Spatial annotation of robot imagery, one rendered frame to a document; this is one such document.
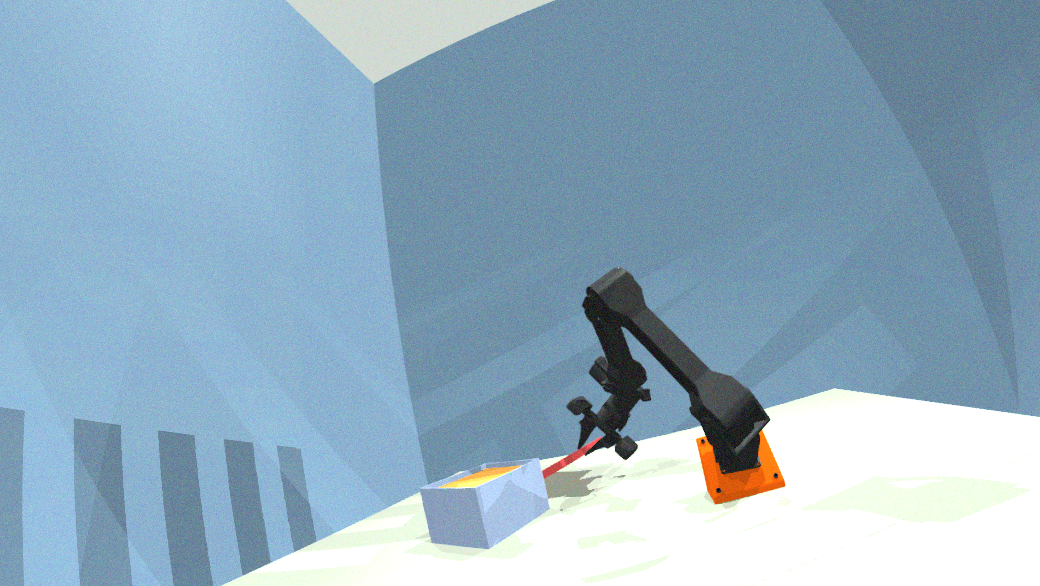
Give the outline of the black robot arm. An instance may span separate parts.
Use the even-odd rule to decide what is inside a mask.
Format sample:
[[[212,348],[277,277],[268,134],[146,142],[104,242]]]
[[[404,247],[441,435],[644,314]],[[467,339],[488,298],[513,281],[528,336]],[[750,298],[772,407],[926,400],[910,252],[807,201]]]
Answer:
[[[639,399],[651,400],[650,388],[642,388],[646,370],[632,358],[622,330],[625,327],[688,392],[690,413],[701,424],[708,444],[713,445],[720,472],[761,466],[759,432],[771,421],[764,408],[731,375],[709,370],[645,305],[642,287],[629,271],[612,267],[586,287],[586,295],[584,316],[606,356],[595,360],[589,375],[610,393],[614,405],[630,412]]]

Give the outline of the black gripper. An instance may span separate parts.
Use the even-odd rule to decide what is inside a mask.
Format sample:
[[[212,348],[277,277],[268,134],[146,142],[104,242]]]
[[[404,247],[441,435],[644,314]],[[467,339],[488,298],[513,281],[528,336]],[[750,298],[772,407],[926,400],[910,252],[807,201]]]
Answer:
[[[628,435],[623,438],[618,432],[615,431],[631,411],[622,411],[619,407],[612,403],[610,397],[597,414],[591,411],[593,404],[590,403],[583,396],[573,398],[566,407],[573,415],[580,415],[581,413],[584,414],[584,418],[579,421],[581,428],[579,443],[577,447],[578,450],[584,445],[590,434],[596,427],[606,434],[605,437],[600,438],[594,445],[592,445],[592,448],[584,453],[584,456],[588,456],[602,447],[610,449],[610,447],[615,443],[617,444],[614,447],[615,453],[618,453],[618,455],[625,461],[627,461],[636,452],[639,445],[634,442],[634,440],[632,440]]]

